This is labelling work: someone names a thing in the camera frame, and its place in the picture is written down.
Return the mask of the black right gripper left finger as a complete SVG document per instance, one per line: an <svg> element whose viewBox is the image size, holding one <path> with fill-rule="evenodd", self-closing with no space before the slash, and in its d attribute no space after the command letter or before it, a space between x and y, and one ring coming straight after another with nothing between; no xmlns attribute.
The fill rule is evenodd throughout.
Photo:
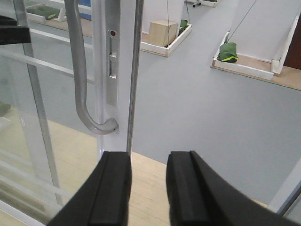
<svg viewBox="0 0 301 226"><path fill-rule="evenodd" d="M105 151L82 187L50 226L126 226L132 167L127 152Z"/></svg>

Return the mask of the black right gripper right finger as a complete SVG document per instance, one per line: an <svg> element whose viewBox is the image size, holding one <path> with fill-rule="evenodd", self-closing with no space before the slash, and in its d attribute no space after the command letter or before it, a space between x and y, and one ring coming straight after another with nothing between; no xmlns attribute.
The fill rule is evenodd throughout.
<svg viewBox="0 0 301 226"><path fill-rule="evenodd" d="M172 226L295 226L219 176L195 151L172 151L166 165Z"/></svg>

